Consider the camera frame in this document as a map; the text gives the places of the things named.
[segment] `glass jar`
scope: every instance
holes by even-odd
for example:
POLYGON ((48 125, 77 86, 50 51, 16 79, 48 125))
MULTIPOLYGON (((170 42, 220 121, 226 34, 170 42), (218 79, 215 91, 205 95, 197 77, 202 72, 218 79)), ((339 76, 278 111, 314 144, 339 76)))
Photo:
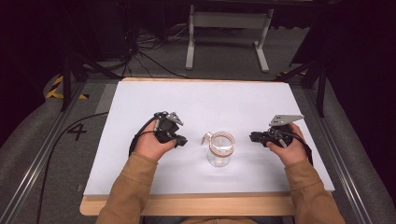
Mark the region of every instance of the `glass jar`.
POLYGON ((209 150, 207 152, 207 160, 216 167, 227 165, 231 160, 234 151, 235 140, 230 133, 218 132, 207 133, 202 139, 209 140, 209 150))

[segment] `aluminum rail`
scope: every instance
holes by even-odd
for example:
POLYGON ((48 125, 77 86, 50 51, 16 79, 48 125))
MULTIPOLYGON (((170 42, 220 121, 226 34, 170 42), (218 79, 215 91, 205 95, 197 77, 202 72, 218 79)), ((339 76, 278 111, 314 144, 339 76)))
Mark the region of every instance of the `aluminum rail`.
POLYGON ((61 112, 58 118, 55 120, 42 147, 38 151, 34 161, 24 175, 22 182, 14 193, 11 201, 8 203, 8 206, 4 211, 3 215, 0 217, 0 224, 12 223, 18 212, 21 210, 24 201, 26 200, 30 190, 35 184, 35 181, 40 175, 42 168, 44 167, 49 158, 54 141, 58 138, 60 132, 62 131, 61 128, 67 118, 67 115, 69 114, 79 95, 82 93, 84 86, 85 83, 76 83, 76 86, 73 89, 70 105, 66 108, 64 112, 61 112))
POLYGON ((361 196, 358 193, 355 181, 349 173, 347 166, 344 163, 344 160, 340 154, 340 150, 338 149, 337 145, 334 142, 334 139, 332 138, 332 134, 327 126, 325 119, 321 118, 318 114, 314 93, 312 92, 312 90, 304 90, 304 93, 306 98, 308 99, 311 110, 315 114, 315 118, 320 126, 320 129, 323 131, 327 144, 330 148, 332 163, 334 164, 335 170, 340 177, 341 183, 344 187, 344 191, 349 199, 356 218, 361 224, 373 223, 373 221, 370 219, 366 207, 363 204, 363 201, 361 200, 361 196))

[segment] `tan sleeve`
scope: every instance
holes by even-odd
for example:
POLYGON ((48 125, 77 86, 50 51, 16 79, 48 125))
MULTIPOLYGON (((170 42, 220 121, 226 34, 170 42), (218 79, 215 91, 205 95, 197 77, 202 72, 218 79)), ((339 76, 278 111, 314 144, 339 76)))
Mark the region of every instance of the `tan sleeve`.
POLYGON ((345 223, 334 198, 324 189, 318 172, 308 161, 296 162, 285 170, 297 224, 345 223))
POLYGON ((96 223, 138 224, 156 168, 156 161, 133 153, 114 182, 96 223))

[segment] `metal stand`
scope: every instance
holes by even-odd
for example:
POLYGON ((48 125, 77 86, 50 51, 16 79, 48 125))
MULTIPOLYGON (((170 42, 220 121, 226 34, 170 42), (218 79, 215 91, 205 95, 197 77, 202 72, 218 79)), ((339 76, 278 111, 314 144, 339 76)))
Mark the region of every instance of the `metal stand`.
POLYGON ((324 118, 323 102, 326 87, 326 69, 324 62, 313 61, 311 63, 303 64, 289 71, 288 73, 281 73, 281 76, 274 81, 286 81, 291 77, 299 75, 305 70, 307 70, 307 72, 303 80, 301 81, 301 86, 304 89, 310 89, 314 85, 315 81, 318 79, 317 110, 320 116, 324 118))
POLYGON ((75 53, 73 51, 68 51, 64 56, 64 65, 63 65, 63 76, 64 76, 64 104, 62 105, 61 111, 65 111, 69 106, 71 101, 71 74, 74 75, 77 82, 85 82, 88 79, 88 74, 83 67, 83 64, 87 64, 90 67, 96 69, 102 74, 106 75, 109 78, 113 79, 122 79, 122 77, 108 71, 103 66, 98 63, 95 63, 84 56, 75 53))
POLYGON ((228 27, 245 29, 262 29, 262 36, 259 41, 254 42, 257 57, 264 73, 269 72, 268 63, 265 60, 262 46, 267 36, 268 28, 273 16, 273 9, 269 9, 266 14, 247 13, 224 13, 224 12, 201 12, 195 11, 194 6, 190 7, 190 41, 187 49, 186 69, 192 70, 194 58, 194 27, 228 27))

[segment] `hand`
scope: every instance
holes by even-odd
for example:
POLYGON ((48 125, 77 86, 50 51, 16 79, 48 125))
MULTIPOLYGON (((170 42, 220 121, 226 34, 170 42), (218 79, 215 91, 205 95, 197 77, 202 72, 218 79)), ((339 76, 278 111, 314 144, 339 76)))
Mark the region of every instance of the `hand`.
MULTIPOLYGON (((297 133, 304 139, 303 133, 297 125, 291 123, 290 128, 292 133, 297 133)), ((279 147, 272 142, 267 142, 266 145, 280 158, 285 166, 307 159, 303 144, 295 138, 288 147, 279 147)))
POLYGON ((162 144, 157 140, 154 133, 145 133, 154 131, 154 127, 155 120, 152 121, 145 128, 145 130, 143 130, 143 134, 140 135, 139 139, 137 140, 134 151, 149 159, 158 161, 163 156, 163 154, 165 154, 165 152, 175 147, 176 140, 171 140, 162 144))

